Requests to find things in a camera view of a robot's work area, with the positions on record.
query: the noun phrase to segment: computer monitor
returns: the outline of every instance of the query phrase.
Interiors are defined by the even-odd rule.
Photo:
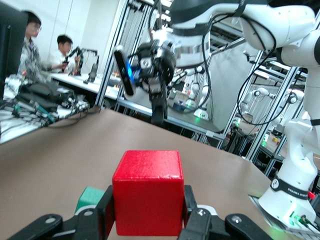
[[[28,15],[3,2],[0,2],[0,13],[0,100],[2,100],[6,77],[18,72]]]

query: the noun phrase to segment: red cube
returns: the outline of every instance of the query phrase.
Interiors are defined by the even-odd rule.
[[[112,185],[118,235],[179,235],[184,177],[178,151],[126,151]]]

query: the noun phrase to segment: green cube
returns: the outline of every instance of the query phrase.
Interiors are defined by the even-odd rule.
[[[87,186],[78,200],[75,213],[82,207],[88,205],[97,205],[104,193],[105,191]]]

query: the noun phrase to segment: white shirt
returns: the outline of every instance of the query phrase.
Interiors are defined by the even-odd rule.
[[[66,59],[66,56],[64,56],[59,49],[57,49],[53,52],[50,52],[49,61],[50,61],[50,64],[52,64],[52,65],[62,64],[65,59]],[[69,57],[68,62],[69,62],[69,64],[68,64],[68,66],[66,66],[65,72],[72,73],[76,69],[75,57],[74,56]],[[59,73],[59,72],[61,72],[61,68],[53,69],[52,72]]]

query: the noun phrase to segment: brown table surface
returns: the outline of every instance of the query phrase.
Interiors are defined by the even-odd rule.
[[[249,199],[261,196],[270,184],[251,162],[112,110],[0,145],[0,239],[45,214],[71,218],[86,186],[105,190],[112,184],[127,150],[178,150],[185,184],[192,185],[198,204],[214,207],[222,219],[245,214],[274,239],[297,239],[269,227]],[[113,226],[109,239],[141,237],[117,236]]]

